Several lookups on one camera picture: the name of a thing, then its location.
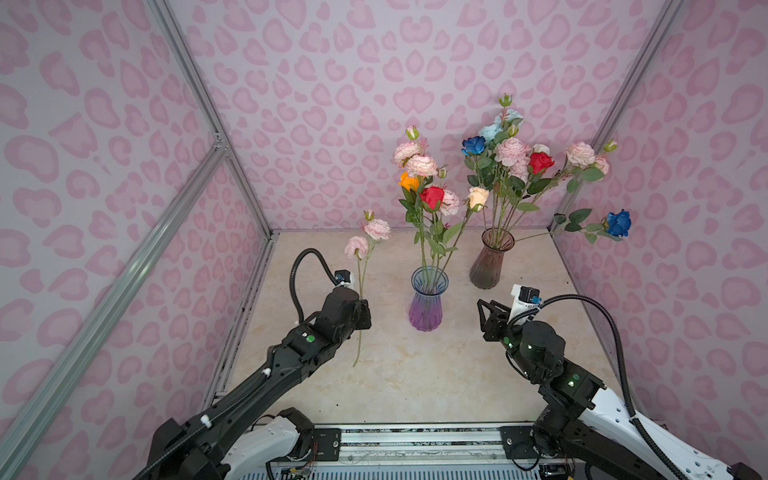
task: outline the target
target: pink rose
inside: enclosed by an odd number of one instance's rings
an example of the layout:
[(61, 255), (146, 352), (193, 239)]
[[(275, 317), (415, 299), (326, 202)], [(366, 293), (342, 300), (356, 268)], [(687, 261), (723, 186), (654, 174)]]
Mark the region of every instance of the pink rose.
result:
[(606, 154), (600, 154), (594, 158), (594, 165), (603, 172), (603, 175), (608, 175), (608, 170), (611, 166), (608, 165), (608, 156)]
[(369, 221), (367, 225), (362, 228), (368, 235), (374, 240), (388, 240), (389, 239), (389, 224), (384, 220), (374, 218)]
[(518, 162), (525, 162), (528, 165), (530, 161), (528, 155), (531, 153), (531, 148), (519, 139), (512, 137), (497, 145), (495, 152), (496, 161), (501, 162), (505, 167), (511, 167)]
[(437, 162), (429, 155), (414, 155), (406, 164), (411, 177), (431, 177), (437, 175)]
[(352, 237), (349, 239), (344, 253), (349, 258), (357, 256), (359, 259), (364, 259), (368, 256), (368, 240), (365, 237)]
[(594, 163), (594, 150), (592, 147), (580, 141), (565, 149), (565, 156), (575, 167), (586, 168)]
[(440, 204), (440, 213), (443, 215), (456, 215), (458, 213), (458, 206), (462, 202), (458, 199), (458, 195), (454, 194), (450, 190), (443, 190), (442, 204)]
[(392, 159), (397, 163), (398, 168), (402, 168), (403, 164), (414, 155), (422, 153), (422, 148), (413, 141), (406, 141), (404, 144), (400, 144), (395, 149), (395, 154)]

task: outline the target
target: red rose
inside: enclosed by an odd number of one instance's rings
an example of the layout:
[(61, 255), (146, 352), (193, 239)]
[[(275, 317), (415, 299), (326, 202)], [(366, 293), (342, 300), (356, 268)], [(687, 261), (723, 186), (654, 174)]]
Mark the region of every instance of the red rose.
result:
[(554, 160), (552, 160), (552, 157), (546, 153), (538, 152), (536, 154), (531, 154), (531, 166), (533, 167), (534, 174), (537, 174), (552, 165), (554, 165)]
[(429, 205), (429, 208), (435, 210), (438, 202), (442, 202), (445, 191), (440, 187), (430, 187), (422, 192), (422, 202)]

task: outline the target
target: purple glass vase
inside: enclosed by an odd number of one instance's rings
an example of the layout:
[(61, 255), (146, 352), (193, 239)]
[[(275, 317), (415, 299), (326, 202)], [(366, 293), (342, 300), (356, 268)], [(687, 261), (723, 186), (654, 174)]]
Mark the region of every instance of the purple glass vase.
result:
[(448, 275), (434, 266), (421, 266), (411, 276), (413, 300), (408, 318), (411, 325), (431, 332), (442, 322), (440, 296), (448, 289)]

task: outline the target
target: marble table surface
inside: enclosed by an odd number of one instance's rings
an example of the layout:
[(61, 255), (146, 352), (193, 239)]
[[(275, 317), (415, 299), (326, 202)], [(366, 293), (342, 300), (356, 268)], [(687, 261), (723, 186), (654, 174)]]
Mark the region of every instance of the marble table surface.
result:
[[(543, 230), (519, 230), (526, 237)], [(514, 283), (539, 288), (542, 298), (575, 293), (568, 273), (547, 235), (520, 242), (506, 253), (502, 278), (491, 290), (469, 281), (469, 268), (482, 248), (481, 230), (464, 232), (447, 273), (442, 325), (420, 332), (408, 321), (413, 297), (410, 278), (420, 266), (414, 230), (394, 230), (377, 246), (368, 266), (365, 297), (372, 328), (358, 333), (308, 380), (291, 389), (268, 413), (297, 407), (315, 423), (515, 422), (533, 421), (546, 406), (538, 387), (520, 377), (497, 343), (479, 329), (477, 300), (511, 305)], [(297, 321), (288, 290), (290, 267), (307, 247), (318, 249), (330, 269), (356, 270), (344, 255), (346, 241), (359, 230), (281, 233), (246, 326), (229, 387), (242, 382), (265, 360), (266, 348), (280, 343)], [(296, 277), (305, 315), (320, 310), (332, 284), (319, 261), (308, 256)], [(608, 359), (577, 301), (553, 303), (536, 317), (550, 323), (566, 341), (565, 355), (620, 391)]]

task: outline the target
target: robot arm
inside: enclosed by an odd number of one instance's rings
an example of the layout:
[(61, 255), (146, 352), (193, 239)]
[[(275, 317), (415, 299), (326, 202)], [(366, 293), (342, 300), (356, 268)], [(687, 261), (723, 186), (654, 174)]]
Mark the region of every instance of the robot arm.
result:
[[(539, 385), (538, 391), (548, 404), (527, 440), (539, 455), (555, 456), (563, 452), (596, 465), (616, 478), (642, 480), (660, 475), (669, 480), (761, 479), (744, 464), (728, 466), (697, 451), (635, 412), (628, 392), (620, 398), (598, 377), (566, 359), (562, 337), (549, 324), (532, 319), (553, 299), (541, 303), (537, 290), (522, 289), (522, 292), (513, 290), (515, 306), (512, 308), (479, 300), (478, 311), (484, 339), (502, 343), (512, 368), (531, 384)], [(521, 298), (523, 303), (535, 308), (521, 308)], [(561, 296), (561, 300), (597, 303), (585, 300), (587, 298)], [(625, 387), (623, 353), (621, 345), (617, 347), (621, 357), (621, 383)]]

